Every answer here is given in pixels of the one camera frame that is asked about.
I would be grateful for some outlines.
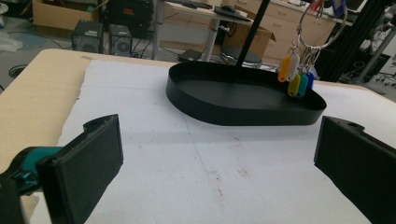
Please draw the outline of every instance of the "white sheet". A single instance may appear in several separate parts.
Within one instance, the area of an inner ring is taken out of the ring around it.
[[[59,145],[120,115],[124,164],[87,223],[370,223],[314,166],[310,126],[222,127],[176,109],[168,68],[92,61]],[[369,91],[315,86],[324,115],[396,146],[396,106]],[[31,223],[50,223],[44,200]]]

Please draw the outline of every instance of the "black tray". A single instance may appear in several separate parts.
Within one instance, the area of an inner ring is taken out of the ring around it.
[[[166,95],[185,114],[226,126],[314,124],[326,108],[317,93],[291,98],[288,82],[260,69],[219,63],[178,63],[169,69]]]

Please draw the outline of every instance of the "black metal tray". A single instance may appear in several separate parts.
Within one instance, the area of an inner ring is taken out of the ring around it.
[[[326,108],[317,93],[287,94],[288,82],[260,69],[219,63],[178,63],[169,69],[166,95],[185,114],[225,126],[314,124]]]

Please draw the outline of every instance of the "key ring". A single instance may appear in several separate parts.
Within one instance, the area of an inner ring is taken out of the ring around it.
[[[325,43],[325,44],[322,45],[322,46],[310,46],[310,45],[307,45],[307,44],[303,41],[303,37],[302,37],[302,35],[301,35],[301,33],[303,32],[303,20],[304,20],[304,17],[305,17],[306,12],[307,12],[312,6],[314,6],[318,1],[320,1],[320,0],[315,0],[315,2],[311,3],[311,4],[306,8],[305,12],[303,13],[302,17],[300,18],[300,23],[299,23],[299,25],[298,25],[298,27],[297,27],[297,32],[298,32],[299,37],[300,37],[300,42],[301,42],[301,43],[303,44],[303,46],[306,47],[306,48],[321,48],[321,49],[327,48],[332,42],[334,42],[334,41],[338,38],[338,36],[343,32],[343,29],[344,29],[344,27],[346,26],[346,22],[347,22],[347,7],[344,8],[343,24],[342,24],[341,28],[339,29],[338,33],[334,36],[333,39],[331,39],[329,42]]]

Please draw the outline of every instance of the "colorful key tag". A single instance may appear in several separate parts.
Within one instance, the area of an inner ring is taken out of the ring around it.
[[[288,73],[286,74],[286,80],[292,81],[297,74],[298,65],[300,64],[300,55],[292,54],[290,57],[290,66]]]
[[[308,77],[308,83],[306,84],[306,87],[312,89],[314,87],[315,76],[311,72],[308,72],[306,77]]]
[[[290,63],[291,63],[291,57],[286,56],[286,58],[283,60],[282,64],[280,65],[279,73],[277,74],[277,80],[279,82],[286,81],[286,75],[288,74]]]
[[[300,74],[296,74],[296,76],[294,77],[293,81],[291,81],[289,83],[289,87],[288,87],[288,94],[291,97],[295,97],[297,96],[299,87],[300,87],[300,81],[301,81],[301,77]]]
[[[306,75],[300,75],[300,85],[298,87],[297,98],[305,96],[306,85],[308,84],[308,77]]]

